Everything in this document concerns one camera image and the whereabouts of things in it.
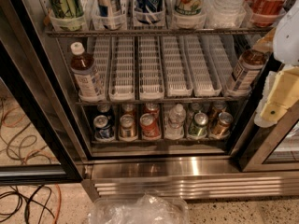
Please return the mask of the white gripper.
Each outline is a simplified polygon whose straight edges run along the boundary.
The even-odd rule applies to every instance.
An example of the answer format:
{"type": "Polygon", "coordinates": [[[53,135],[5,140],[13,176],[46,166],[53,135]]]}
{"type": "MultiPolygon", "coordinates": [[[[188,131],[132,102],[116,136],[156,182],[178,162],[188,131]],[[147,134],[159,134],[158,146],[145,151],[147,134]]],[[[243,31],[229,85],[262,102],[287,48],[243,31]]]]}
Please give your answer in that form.
{"type": "MultiPolygon", "coordinates": [[[[277,61],[299,65],[299,0],[279,21],[276,29],[270,30],[252,47],[262,53],[274,52],[277,61]]],[[[261,118],[278,122],[299,100],[299,67],[288,66],[275,75],[261,118]]]]}

